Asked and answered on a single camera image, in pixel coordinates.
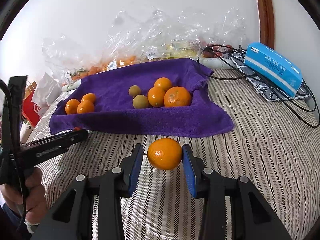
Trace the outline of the oval orange fruit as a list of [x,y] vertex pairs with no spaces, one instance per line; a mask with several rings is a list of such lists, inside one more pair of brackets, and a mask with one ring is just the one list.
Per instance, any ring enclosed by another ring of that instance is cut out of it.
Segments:
[[155,81],[154,87],[160,88],[166,92],[172,88],[172,82],[167,77],[160,77]]

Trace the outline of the large mandarin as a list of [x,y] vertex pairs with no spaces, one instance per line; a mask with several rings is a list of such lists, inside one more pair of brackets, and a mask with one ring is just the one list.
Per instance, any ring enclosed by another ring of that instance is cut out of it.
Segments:
[[191,94],[184,87],[172,87],[164,95],[165,107],[183,107],[191,104]]
[[70,99],[65,105],[65,112],[67,115],[76,114],[78,112],[78,105],[80,104],[79,100]]

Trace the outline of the small orange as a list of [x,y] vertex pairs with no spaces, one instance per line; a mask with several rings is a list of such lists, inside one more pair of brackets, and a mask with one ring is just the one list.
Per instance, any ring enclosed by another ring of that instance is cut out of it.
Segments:
[[154,168],[173,170],[182,160],[182,147],[174,139],[161,138],[150,144],[147,157]]
[[77,106],[78,114],[92,113],[94,112],[94,110],[95,110],[94,103],[90,100],[84,100],[80,102]]
[[81,101],[83,102],[83,101],[90,101],[90,102],[92,102],[92,103],[95,103],[95,101],[96,101],[96,96],[95,96],[95,94],[94,93],[87,93],[87,94],[85,94],[83,97],[82,97],[82,99],[81,99]]

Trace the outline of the clear bag of small oranges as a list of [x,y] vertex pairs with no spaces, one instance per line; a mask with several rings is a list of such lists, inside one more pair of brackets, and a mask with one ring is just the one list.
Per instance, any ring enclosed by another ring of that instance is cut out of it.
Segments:
[[159,9],[147,13],[143,19],[126,10],[120,11],[108,30],[100,61],[102,70],[169,59],[173,23]]

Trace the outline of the clear bag of yellow fruit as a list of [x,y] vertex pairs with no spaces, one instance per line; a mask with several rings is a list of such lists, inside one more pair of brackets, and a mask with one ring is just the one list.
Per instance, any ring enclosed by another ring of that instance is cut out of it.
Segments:
[[163,21],[162,35],[158,53],[163,59],[196,59],[210,45],[224,53],[227,46],[246,48],[250,42],[246,21],[235,8],[229,9],[218,21],[202,11],[185,9],[176,18]]

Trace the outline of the blue tissue box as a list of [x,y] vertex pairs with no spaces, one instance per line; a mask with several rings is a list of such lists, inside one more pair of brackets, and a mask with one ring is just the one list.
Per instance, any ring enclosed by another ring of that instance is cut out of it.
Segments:
[[244,64],[277,85],[288,96],[294,97],[303,82],[301,70],[274,49],[260,43],[250,43]]

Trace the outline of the red paper shopping bag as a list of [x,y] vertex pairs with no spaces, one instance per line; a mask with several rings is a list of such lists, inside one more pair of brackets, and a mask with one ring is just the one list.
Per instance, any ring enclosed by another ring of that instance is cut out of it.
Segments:
[[36,82],[27,82],[27,87],[25,89],[25,95],[23,99],[22,114],[25,119],[27,119],[31,126],[35,127],[40,121],[39,116],[40,107],[32,102],[32,97],[37,87]]

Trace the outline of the green-brown round fruit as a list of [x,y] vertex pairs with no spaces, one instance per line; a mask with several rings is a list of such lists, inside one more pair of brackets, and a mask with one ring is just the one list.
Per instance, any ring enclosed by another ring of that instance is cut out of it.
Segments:
[[134,97],[132,103],[135,109],[144,109],[149,107],[148,98],[144,95],[138,95]]

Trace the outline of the clear bag of mandarins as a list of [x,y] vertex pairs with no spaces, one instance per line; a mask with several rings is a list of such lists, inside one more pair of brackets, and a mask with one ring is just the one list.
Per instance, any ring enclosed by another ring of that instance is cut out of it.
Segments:
[[62,85],[105,70],[101,59],[93,57],[65,35],[55,39],[44,38],[41,49],[45,65]]

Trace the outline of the purple towel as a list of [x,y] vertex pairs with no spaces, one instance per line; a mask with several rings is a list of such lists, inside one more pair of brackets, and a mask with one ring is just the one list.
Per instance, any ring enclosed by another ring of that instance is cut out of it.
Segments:
[[139,63],[84,77],[57,105],[52,134],[76,127],[114,134],[202,138],[233,130],[208,95],[212,70],[191,59]]

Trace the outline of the grey plastic bag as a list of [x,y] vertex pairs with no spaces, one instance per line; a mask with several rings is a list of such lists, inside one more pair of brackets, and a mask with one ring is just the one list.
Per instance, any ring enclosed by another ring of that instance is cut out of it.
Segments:
[[37,84],[33,93],[31,101],[39,107],[49,107],[60,96],[61,87],[59,84],[47,73]]

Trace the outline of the patterned black white pouch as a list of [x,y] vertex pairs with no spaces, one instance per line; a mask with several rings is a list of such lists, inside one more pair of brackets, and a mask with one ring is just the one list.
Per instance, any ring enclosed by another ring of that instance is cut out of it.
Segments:
[[256,72],[253,71],[251,68],[246,66],[243,61],[244,59],[241,57],[239,53],[229,53],[229,59],[236,65],[236,68],[247,76],[253,75],[253,77],[247,77],[249,83],[255,88],[258,94],[260,94],[267,102],[275,102],[275,101],[288,101],[288,100],[305,100],[311,97],[311,93],[306,88],[306,85],[302,84],[298,92],[295,94],[294,97],[290,97],[280,88],[276,88],[271,86],[271,82],[265,82],[264,79],[261,79],[257,76]]

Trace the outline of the large orange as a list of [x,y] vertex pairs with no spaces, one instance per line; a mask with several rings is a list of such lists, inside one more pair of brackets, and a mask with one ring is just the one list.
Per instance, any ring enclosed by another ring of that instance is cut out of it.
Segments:
[[148,101],[152,107],[163,107],[164,106],[165,91],[159,87],[152,87],[148,91]]

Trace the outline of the brown wooden door frame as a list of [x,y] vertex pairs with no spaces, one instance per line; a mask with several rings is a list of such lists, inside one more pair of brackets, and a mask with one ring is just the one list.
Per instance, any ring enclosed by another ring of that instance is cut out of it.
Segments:
[[274,48],[275,26],[272,0],[257,0],[259,23],[260,23],[260,42]]

